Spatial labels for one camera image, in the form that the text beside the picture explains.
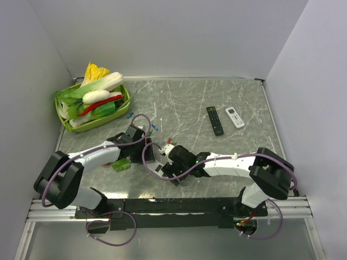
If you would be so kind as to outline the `red white remote control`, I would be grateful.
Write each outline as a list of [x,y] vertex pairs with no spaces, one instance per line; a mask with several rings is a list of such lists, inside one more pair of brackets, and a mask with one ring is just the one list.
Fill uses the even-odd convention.
[[164,172],[162,171],[164,165],[160,162],[156,160],[146,161],[144,162],[144,166],[152,177],[158,180],[166,180]]

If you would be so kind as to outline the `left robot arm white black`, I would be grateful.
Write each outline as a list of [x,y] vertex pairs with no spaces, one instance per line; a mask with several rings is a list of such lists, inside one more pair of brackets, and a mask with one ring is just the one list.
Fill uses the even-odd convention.
[[58,209],[84,207],[93,217],[100,218],[106,214],[107,197],[93,187],[81,187],[82,176],[121,159],[142,162],[145,144],[144,130],[130,125],[124,133],[90,149],[70,154],[54,152],[34,182],[34,190]]

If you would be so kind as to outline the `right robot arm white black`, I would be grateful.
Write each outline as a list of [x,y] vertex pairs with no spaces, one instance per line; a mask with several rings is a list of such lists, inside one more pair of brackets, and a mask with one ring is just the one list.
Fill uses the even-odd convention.
[[286,200],[294,181],[294,167],[271,150],[260,147],[250,154],[223,155],[200,152],[197,155],[181,145],[167,144],[160,151],[168,162],[162,167],[163,176],[179,185],[186,176],[236,176],[251,179],[253,183],[241,190],[236,203],[238,212],[249,216],[267,199]]

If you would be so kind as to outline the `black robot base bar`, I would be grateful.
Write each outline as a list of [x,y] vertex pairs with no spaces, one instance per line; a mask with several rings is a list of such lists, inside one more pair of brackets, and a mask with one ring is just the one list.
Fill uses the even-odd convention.
[[104,212],[80,208],[76,219],[109,220],[110,230],[137,228],[234,228],[234,221],[268,216],[266,203],[255,209],[235,197],[109,199]]

